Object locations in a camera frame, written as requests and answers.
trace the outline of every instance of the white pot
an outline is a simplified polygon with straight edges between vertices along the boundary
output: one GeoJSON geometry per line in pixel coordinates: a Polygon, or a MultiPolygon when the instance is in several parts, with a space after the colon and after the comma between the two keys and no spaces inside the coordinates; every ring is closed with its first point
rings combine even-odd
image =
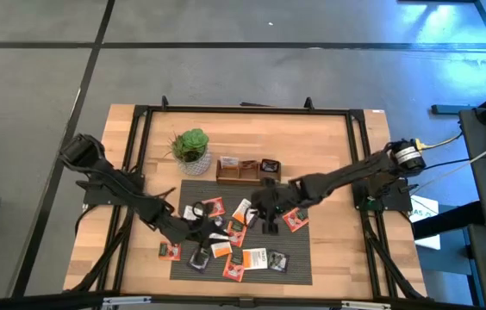
{"type": "Polygon", "coordinates": [[[178,168],[180,168],[183,173],[190,176],[199,176],[205,173],[210,167],[211,158],[212,156],[210,155],[208,147],[205,153],[198,160],[190,163],[185,163],[174,157],[178,163],[178,168]]]}

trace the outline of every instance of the wooden table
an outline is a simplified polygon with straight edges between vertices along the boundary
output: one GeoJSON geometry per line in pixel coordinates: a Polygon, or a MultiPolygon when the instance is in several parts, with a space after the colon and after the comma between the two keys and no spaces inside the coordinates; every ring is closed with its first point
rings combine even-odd
{"type": "MultiPolygon", "coordinates": [[[[112,105],[103,131],[107,159],[121,167],[134,105],[112,105]]],[[[365,110],[374,152],[389,141],[382,110],[365,110]]],[[[283,181],[313,172],[328,172],[351,163],[344,117],[334,115],[249,115],[154,112],[146,150],[146,192],[177,190],[168,202],[178,206],[182,179],[215,180],[215,167],[199,177],[184,175],[169,152],[174,133],[200,127],[209,136],[213,163],[221,156],[242,160],[272,158],[283,164],[283,181]]],[[[359,137],[358,123],[354,126],[359,137]]],[[[136,135],[139,141],[141,129],[136,135]]],[[[358,152],[363,157],[361,143],[358,152]]],[[[171,262],[158,260],[165,238],[134,219],[121,292],[145,295],[256,296],[287,298],[370,299],[371,285],[359,214],[350,186],[337,189],[309,210],[313,285],[170,280],[171,262]]],[[[64,288],[78,284],[103,251],[111,206],[100,206],[80,223],[64,288]]],[[[411,227],[399,213],[384,214],[390,254],[412,283],[426,294],[411,227]]],[[[116,257],[111,260],[106,288],[112,287],[116,257]]],[[[377,258],[381,290],[387,294],[382,262],[377,258]]]]}

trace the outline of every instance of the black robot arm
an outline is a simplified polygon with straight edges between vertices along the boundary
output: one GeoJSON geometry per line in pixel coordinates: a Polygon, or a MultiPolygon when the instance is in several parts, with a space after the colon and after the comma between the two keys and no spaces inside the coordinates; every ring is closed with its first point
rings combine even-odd
{"type": "Polygon", "coordinates": [[[113,195],[120,197],[138,214],[141,221],[153,230],[159,229],[173,244],[188,239],[202,245],[216,241],[209,240],[211,233],[227,235],[208,218],[207,211],[210,206],[202,205],[204,214],[196,220],[172,216],[174,207],[163,199],[164,197],[144,194],[127,174],[113,167],[105,158],[103,145],[90,135],[77,135],[61,150],[59,158],[68,169],[86,174],[101,183],[113,195]]]}
{"type": "Polygon", "coordinates": [[[309,208],[319,204],[334,190],[362,179],[371,179],[370,195],[383,193],[383,189],[400,177],[416,176],[425,168],[425,161],[413,141],[401,140],[387,144],[382,151],[371,154],[355,164],[349,164],[329,173],[314,173],[278,185],[263,180],[264,189],[252,194],[250,213],[265,220],[264,233],[277,233],[274,223],[277,215],[292,208],[309,208]]]}

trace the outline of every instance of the wooden organizer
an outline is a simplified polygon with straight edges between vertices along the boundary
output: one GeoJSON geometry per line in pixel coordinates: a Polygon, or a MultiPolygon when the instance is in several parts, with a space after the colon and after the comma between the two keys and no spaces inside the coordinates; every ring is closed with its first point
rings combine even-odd
{"type": "Polygon", "coordinates": [[[223,168],[220,160],[216,161],[216,182],[219,184],[260,185],[260,179],[271,177],[281,182],[281,163],[277,172],[267,172],[260,169],[260,162],[252,169],[223,168]]]}

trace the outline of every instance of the concrete floor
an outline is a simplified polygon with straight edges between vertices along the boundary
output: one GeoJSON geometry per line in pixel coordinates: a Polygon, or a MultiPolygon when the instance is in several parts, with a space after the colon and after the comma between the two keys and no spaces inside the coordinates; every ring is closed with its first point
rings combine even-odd
{"type": "MultiPolygon", "coordinates": [[[[0,0],[0,40],[93,41],[106,2],[0,0]]],[[[117,0],[105,40],[486,43],[486,27],[470,3],[117,0]]],[[[89,54],[0,49],[0,297],[7,294],[89,54]]],[[[162,95],[173,105],[247,101],[280,107],[300,107],[311,96],[318,108],[384,109],[393,139],[432,143],[458,133],[457,117],[430,115],[432,104],[486,100],[486,53],[102,50],[77,131],[100,137],[111,103],[158,104],[162,95]]],[[[425,156],[434,164],[467,155],[459,140],[425,156]]],[[[412,181],[424,183],[450,169],[429,170],[412,181]]],[[[61,290],[83,195],[74,184],[79,178],[64,173],[30,295],[61,290]]],[[[420,195],[453,205],[477,198],[469,169],[452,179],[420,195]],[[453,188],[452,179],[463,187],[453,188]]],[[[463,287],[462,276],[426,273],[426,281],[435,299],[470,303],[467,289],[451,297],[438,290],[440,282],[463,287]]]]}

